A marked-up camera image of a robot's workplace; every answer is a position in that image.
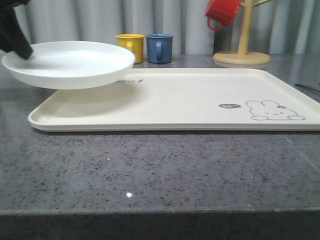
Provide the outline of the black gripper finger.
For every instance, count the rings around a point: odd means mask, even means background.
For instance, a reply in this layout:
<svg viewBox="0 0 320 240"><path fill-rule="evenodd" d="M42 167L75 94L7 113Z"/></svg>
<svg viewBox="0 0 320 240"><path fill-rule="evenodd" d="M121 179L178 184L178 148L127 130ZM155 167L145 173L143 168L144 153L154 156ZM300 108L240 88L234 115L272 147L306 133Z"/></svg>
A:
<svg viewBox="0 0 320 240"><path fill-rule="evenodd" d="M29 0L0 1L0 49L6 53L14 51L25 60L30 58L33 49L20 27L14 8L27 5L29 2Z"/></svg>

